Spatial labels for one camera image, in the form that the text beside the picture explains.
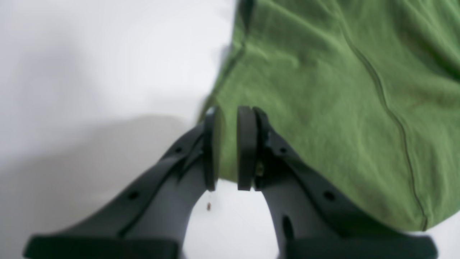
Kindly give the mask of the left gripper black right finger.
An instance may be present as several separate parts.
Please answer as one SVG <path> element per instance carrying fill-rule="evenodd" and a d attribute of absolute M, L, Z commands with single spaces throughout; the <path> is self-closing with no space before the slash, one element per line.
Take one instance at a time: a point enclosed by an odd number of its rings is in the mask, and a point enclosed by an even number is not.
<path fill-rule="evenodd" d="M 238 189 L 260 191 L 280 259 L 436 259 L 429 236 L 395 231 L 367 215 L 305 164 L 260 108 L 237 109 Z"/>

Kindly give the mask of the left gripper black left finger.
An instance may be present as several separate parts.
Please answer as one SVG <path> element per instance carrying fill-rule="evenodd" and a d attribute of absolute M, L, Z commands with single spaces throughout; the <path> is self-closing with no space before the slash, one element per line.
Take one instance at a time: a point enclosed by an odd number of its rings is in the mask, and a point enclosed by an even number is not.
<path fill-rule="evenodd" d="M 63 231 L 34 235 L 28 259 L 179 259 L 194 205 L 217 185 L 218 108 L 112 201 Z"/>

